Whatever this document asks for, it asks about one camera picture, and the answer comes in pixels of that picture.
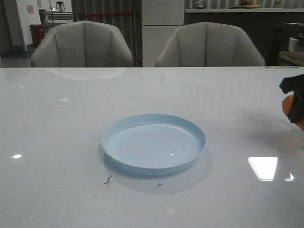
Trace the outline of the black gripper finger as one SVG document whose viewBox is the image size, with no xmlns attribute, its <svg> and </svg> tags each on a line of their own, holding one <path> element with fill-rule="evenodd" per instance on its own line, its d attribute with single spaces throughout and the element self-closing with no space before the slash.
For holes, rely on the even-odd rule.
<svg viewBox="0 0 304 228">
<path fill-rule="evenodd" d="M 293 91 L 293 101 L 287 117 L 291 123 L 299 123 L 304 116 L 304 93 L 301 91 Z"/>
<path fill-rule="evenodd" d="M 291 91 L 303 91 L 304 90 L 304 75 L 298 75 L 293 77 L 285 77 L 279 85 L 284 94 Z"/>
</svg>

